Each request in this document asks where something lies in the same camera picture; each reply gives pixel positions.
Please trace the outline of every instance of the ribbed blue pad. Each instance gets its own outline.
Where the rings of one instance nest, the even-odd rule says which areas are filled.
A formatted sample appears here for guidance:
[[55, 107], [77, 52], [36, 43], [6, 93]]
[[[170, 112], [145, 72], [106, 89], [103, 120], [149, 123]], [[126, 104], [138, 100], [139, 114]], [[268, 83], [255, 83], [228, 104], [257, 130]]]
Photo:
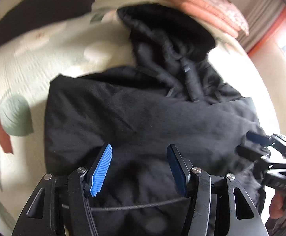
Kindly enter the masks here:
[[96, 169], [93, 173], [92, 186], [90, 188], [90, 194], [95, 197], [96, 193], [100, 192], [104, 183], [110, 162], [112, 159], [112, 147], [107, 145]]

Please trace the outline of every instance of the patterned bed sheet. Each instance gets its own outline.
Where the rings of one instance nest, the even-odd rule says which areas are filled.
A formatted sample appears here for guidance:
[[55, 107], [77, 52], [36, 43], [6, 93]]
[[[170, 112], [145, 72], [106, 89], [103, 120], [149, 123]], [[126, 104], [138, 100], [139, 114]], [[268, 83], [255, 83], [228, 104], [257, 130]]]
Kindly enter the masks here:
[[[0, 47], [0, 232], [11, 235], [27, 199], [45, 174], [44, 112], [49, 82], [118, 65], [135, 65], [118, 7], [168, 0], [96, 0], [82, 17], [19, 36]], [[254, 100], [261, 126], [279, 132], [268, 92], [238, 42], [199, 21], [215, 37], [209, 61], [224, 80]]]

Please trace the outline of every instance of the mattress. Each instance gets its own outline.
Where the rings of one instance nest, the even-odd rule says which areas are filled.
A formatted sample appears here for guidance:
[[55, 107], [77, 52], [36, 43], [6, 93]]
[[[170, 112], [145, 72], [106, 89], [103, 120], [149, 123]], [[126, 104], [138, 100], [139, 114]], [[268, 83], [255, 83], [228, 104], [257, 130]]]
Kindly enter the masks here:
[[[0, 47], [0, 232], [11, 235], [27, 199], [45, 174], [44, 113], [49, 82], [133, 65], [129, 30], [118, 7], [168, 0], [96, 0], [92, 12], [30, 31]], [[209, 61], [225, 82], [252, 97], [267, 134], [279, 126], [267, 89], [231, 36], [197, 20], [216, 40]]]

